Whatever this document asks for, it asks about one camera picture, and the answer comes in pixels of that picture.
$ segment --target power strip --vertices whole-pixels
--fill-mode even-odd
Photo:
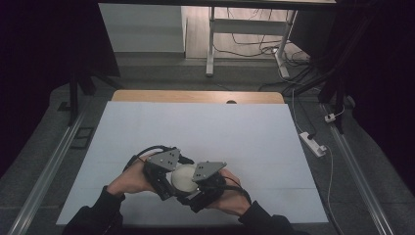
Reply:
[[[308,146],[308,148],[312,151],[315,157],[320,158],[326,155],[326,146],[318,145],[313,138],[308,139],[308,136],[309,134],[307,132],[303,132],[300,134],[301,140]]]

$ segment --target wall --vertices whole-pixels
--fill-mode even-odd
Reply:
[[[181,8],[100,4],[115,52],[184,52]]]

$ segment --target gray floor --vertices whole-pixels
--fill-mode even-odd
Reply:
[[[264,82],[278,81],[275,62],[269,61],[217,61],[213,78],[205,77],[205,61],[180,58],[137,58],[128,55],[118,58],[122,78],[117,81],[128,89],[177,89],[177,90],[224,90],[223,86],[236,91],[256,91]],[[300,68],[290,68],[295,74]],[[111,99],[114,89],[94,79],[98,91],[92,97],[91,109],[87,111],[81,127],[96,128],[106,102]],[[264,91],[281,91],[287,84],[267,87]],[[311,91],[300,97],[304,107],[295,100],[299,126],[311,132],[317,129],[316,140],[330,146],[333,151],[334,171],[331,194],[333,215],[345,234],[379,234],[365,203],[346,167],[327,123],[324,122],[316,92]],[[69,88],[63,86],[51,95],[51,103],[43,120],[26,143],[21,154],[9,171],[0,179],[0,234],[9,231],[37,177],[57,147],[67,128],[68,112],[58,112],[62,102],[69,99]],[[80,96],[81,105],[87,97]],[[291,99],[286,98],[291,106]],[[346,106],[344,127],[346,138],[356,154],[365,175],[395,234],[415,234],[415,199],[399,179],[398,175],[380,148],[358,126],[351,116],[352,107]],[[73,141],[73,147],[83,145],[82,140]],[[327,192],[331,173],[330,156],[315,158],[303,146],[308,164],[319,188],[322,201],[327,203]],[[27,234],[60,234],[62,227],[56,226],[70,187],[85,157],[86,149],[69,149],[54,178],[40,209],[28,228]],[[310,234],[337,234],[330,223],[295,224],[295,228]],[[201,234],[213,234],[205,229]],[[153,231],[147,234],[171,234],[171,231]]]

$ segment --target aluminum rail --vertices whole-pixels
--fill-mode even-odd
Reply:
[[[78,118],[75,120],[73,125],[68,127],[66,130],[64,137],[62,138],[58,147],[55,149],[46,166],[43,168],[42,173],[40,174],[36,184],[24,202],[24,205],[15,221],[13,222],[13,225],[8,234],[25,234],[27,231],[28,227],[33,221],[34,216],[36,215],[37,210],[40,207],[40,204],[42,203],[43,198],[46,195],[46,192],[49,189],[49,186],[52,183],[52,180],[56,175],[56,172],[58,171],[59,166],[61,165],[62,160],[64,159],[65,154],[68,151],[70,143],[75,136],[77,129],[85,117],[85,113],[90,103],[91,98],[87,98],[86,104],[83,106]]]
[[[321,108],[324,111],[325,115],[327,115],[328,113],[324,105],[321,105]],[[378,228],[379,234],[393,235],[394,233],[393,233],[392,227],[390,223],[388,222],[385,212],[383,211],[378,198],[376,197],[375,193],[373,192],[372,188],[367,182],[366,177],[363,174],[363,171],[360,168],[360,165],[357,162],[353,151],[348,145],[348,142],[345,136],[342,135],[333,124],[330,124],[330,128],[336,140],[336,143],[338,144],[342,152],[342,155],[346,161],[348,170],[350,171],[350,174],[353,177],[354,182],[357,185],[360,195],[363,198],[363,201],[365,202],[368,208],[368,211],[372,215],[372,219],[376,227]]]

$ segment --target wrist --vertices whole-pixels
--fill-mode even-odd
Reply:
[[[242,216],[250,208],[250,204],[244,200],[244,202],[236,209],[235,213],[237,216]]]
[[[119,185],[117,185],[115,182],[112,182],[110,185],[108,185],[107,192],[118,198],[122,197],[122,195],[124,195],[125,193],[123,190],[121,190],[121,187],[119,187]]]

